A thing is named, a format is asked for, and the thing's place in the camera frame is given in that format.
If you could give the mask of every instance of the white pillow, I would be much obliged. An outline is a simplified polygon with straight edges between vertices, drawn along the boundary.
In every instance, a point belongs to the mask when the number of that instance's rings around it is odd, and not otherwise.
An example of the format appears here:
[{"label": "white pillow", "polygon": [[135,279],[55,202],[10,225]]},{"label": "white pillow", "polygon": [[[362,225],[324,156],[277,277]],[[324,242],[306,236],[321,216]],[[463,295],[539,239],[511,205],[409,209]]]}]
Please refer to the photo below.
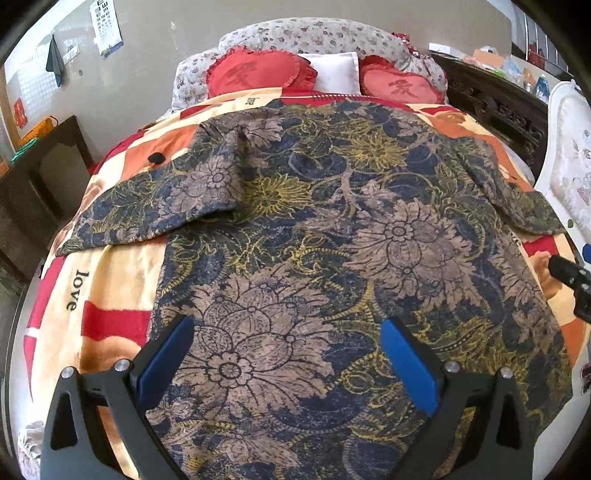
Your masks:
[{"label": "white pillow", "polygon": [[357,52],[301,53],[318,72],[314,90],[326,93],[361,95],[359,89],[359,58]]}]

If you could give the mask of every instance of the towel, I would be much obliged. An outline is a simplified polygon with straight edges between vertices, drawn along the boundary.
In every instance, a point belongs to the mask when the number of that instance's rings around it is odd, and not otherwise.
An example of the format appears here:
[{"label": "towel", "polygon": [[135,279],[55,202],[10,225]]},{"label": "towel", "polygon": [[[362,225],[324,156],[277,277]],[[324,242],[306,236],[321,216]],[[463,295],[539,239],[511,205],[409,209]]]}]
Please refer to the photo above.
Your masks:
[{"label": "towel", "polygon": [[64,60],[60,55],[60,51],[57,48],[55,36],[51,36],[51,43],[49,45],[49,55],[47,56],[47,65],[45,69],[48,72],[54,72],[56,74],[57,86],[61,86],[61,77],[64,72]]}]

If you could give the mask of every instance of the white chair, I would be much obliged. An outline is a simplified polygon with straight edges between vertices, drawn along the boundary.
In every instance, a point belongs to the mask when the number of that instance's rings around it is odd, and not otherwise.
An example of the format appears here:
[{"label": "white chair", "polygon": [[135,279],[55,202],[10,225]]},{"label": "white chair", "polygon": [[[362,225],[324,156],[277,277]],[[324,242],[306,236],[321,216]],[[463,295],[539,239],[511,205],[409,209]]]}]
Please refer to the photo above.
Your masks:
[{"label": "white chair", "polygon": [[581,253],[591,244],[591,108],[574,80],[560,82],[550,95],[548,149],[534,188],[550,202]]}]

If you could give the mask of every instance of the metal screw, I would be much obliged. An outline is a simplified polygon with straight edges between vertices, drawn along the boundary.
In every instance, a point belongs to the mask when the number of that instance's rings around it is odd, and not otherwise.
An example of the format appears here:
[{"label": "metal screw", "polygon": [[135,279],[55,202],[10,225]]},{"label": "metal screw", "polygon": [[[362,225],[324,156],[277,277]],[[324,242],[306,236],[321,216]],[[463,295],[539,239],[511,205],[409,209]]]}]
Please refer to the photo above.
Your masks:
[{"label": "metal screw", "polygon": [[125,372],[130,365],[131,362],[129,360],[127,360],[126,358],[122,358],[121,360],[117,360],[113,367],[118,372]]},{"label": "metal screw", "polygon": [[65,369],[61,371],[62,378],[70,378],[72,375],[74,375],[74,367],[65,367]]},{"label": "metal screw", "polygon": [[513,378],[513,370],[509,367],[502,367],[501,368],[501,376],[503,378]]},{"label": "metal screw", "polygon": [[446,372],[457,374],[460,371],[460,364],[450,360],[449,362],[445,362],[444,368]]}]

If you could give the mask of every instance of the floral patterned cloth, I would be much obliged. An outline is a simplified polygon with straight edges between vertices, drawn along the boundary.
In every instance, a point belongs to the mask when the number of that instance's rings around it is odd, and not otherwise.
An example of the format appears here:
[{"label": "floral patterned cloth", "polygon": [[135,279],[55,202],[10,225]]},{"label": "floral patterned cloth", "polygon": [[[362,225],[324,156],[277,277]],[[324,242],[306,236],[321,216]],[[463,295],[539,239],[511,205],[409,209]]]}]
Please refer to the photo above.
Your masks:
[{"label": "floral patterned cloth", "polygon": [[183,60],[173,87],[172,110],[195,105],[207,98],[205,74],[210,65],[230,48],[245,45],[251,50],[287,50],[293,53],[344,53],[355,51],[362,59],[380,55],[398,70],[418,73],[441,93],[447,92],[443,69],[428,56],[412,55],[404,42],[379,28],[340,18],[280,18],[239,28],[224,35],[218,48]]},{"label": "floral patterned cloth", "polygon": [[488,143],[373,103],[273,100],[105,192],[60,254],[167,232],[150,336],[180,312],[195,339],[149,419],[190,478],[381,480],[425,421],[379,346],[384,319],[468,370],[510,365],[535,436],[569,398],[509,227],[561,231]]}]

